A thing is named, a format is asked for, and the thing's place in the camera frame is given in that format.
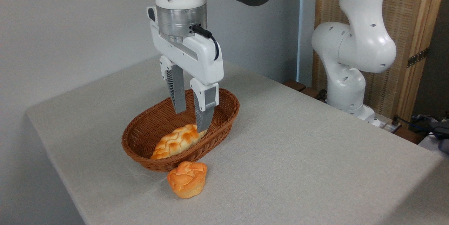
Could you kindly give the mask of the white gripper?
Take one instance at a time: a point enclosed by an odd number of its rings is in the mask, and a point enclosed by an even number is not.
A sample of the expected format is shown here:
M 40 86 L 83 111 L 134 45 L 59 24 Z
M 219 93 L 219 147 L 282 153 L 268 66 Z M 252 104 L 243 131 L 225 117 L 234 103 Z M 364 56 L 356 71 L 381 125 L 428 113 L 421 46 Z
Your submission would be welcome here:
M 166 40 L 159 33 L 156 7 L 147 8 L 155 48 L 163 55 L 159 59 L 163 80 L 166 81 L 175 113 L 186 111 L 183 70 L 196 79 L 190 81 L 194 92 L 195 117 L 198 132 L 207 130 L 212 122 L 215 106 L 219 104 L 219 84 L 223 79 L 223 60 L 215 60 L 215 43 L 194 34 L 182 43 Z

